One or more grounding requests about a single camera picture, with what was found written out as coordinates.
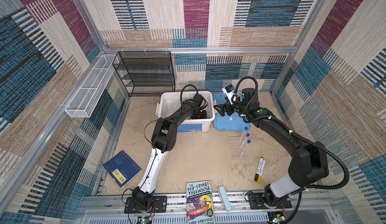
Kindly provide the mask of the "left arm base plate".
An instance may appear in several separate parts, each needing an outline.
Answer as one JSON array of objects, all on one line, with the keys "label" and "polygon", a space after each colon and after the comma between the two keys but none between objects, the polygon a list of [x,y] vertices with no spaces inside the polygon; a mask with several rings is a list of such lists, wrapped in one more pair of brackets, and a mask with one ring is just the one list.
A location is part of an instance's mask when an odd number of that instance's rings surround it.
[{"label": "left arm base plate", "polygon": [[141,205],[140,201],[133,200],[133,197],[128,197],[126,200],[124,213],[125,214],[149,214],[151,212],[155,213],[165,213],[167,205],[167,196],[166,195],[156,195],[147,200],[144,205]]}]

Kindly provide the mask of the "blue plastic bin lid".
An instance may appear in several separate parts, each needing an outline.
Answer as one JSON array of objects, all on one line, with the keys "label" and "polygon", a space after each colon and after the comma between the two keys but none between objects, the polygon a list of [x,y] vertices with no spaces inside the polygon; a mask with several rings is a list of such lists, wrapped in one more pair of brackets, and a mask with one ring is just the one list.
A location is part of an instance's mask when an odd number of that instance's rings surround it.
[{"label": "blue plastic bin lid", "polygon": [[[226,94],[215,93],[213,95],[214,105],[223,104],[226,102]],[[215,111],[214,128],[219,131],[238,131],[243,132],[251,128],[250,124],[246,124],[237,113],[233,113],[231,116],[225,114],[221,116]]]}]

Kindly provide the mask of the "clear test tube rack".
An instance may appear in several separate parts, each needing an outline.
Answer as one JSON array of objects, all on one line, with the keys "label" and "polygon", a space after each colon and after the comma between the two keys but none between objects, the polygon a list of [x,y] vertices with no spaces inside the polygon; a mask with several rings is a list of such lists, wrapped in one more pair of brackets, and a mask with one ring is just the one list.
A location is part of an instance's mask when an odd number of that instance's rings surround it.
[{"label": "clear test tube rack", "polygon": [[232,136],[228,138],[232,160],[244,160],[246,142],[248,138],[244,136]]}]

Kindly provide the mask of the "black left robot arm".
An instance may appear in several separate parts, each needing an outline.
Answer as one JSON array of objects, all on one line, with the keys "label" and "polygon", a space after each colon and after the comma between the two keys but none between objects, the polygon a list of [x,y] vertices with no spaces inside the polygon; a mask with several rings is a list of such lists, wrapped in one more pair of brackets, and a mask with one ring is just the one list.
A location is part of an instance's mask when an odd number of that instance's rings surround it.
[{"label": "black left robot arm", "polygon": [[172,115],[159,118],[151,137],[151,155],[144,175],[132,191],[132,201],[142,209],[150,209],[156,180],[167,154],[174,148],[177,141],[178,127],[191,117],[202,113],[205,98],[196,92],[192,98],[180,100],[181,106]]}]

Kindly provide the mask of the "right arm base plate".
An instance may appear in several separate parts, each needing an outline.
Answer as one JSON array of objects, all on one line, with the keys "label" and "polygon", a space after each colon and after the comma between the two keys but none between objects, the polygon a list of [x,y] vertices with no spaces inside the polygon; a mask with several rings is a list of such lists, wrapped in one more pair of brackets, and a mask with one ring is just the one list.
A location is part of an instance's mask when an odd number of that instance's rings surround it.
[{"label": "right arm base plate", "polygon": [[292,203],[288,196],[276,197],[275,195],[265,197],[263,192],[247,192],[244,196],[252,210],[268,209],[291,209]]}]

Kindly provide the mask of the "blue capped test tube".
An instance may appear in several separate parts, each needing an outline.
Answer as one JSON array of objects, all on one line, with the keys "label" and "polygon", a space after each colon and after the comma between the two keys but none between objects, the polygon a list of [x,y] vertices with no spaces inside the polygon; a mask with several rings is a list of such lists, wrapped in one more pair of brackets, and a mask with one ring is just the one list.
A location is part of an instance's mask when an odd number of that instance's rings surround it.
[{"label": "blue capped test tube", "polygon": [[244,143],[242,144],[241,149],[240,149],[240,151],[241,151],[240,156],[241,157],[246,157],[247,149],[248,149],[248,146],[250,145],[250,143],[251,143],[251,140],[248,139],[248,140],[245,140]]}]

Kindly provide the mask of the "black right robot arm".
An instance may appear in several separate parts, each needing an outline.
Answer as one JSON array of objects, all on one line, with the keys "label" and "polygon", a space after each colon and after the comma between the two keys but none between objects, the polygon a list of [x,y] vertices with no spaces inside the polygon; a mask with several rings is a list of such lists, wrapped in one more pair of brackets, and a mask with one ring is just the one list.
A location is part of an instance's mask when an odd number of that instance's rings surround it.
[{"label": "black right robot arm", "polygon": [[[242,96],[238,96],[230,84],[223,88],[223,92],[226,94],[225,103],[214,106],[221,116],[237,113],[245,123],[253,124],[273,137],[292,158],[287,174],[264,188],[262,198],[268,208],[275,208],[289,194],[298,194],[307,188],[340,189],[349,182],[349,170],[341,159],[321,142],[312,142],[297,134],[272,111],[260,107],[254,88],[245,88]],[[329,175],[328,157],[342,168],[343,180],[334,185],[316,185],[317,181]]]}]

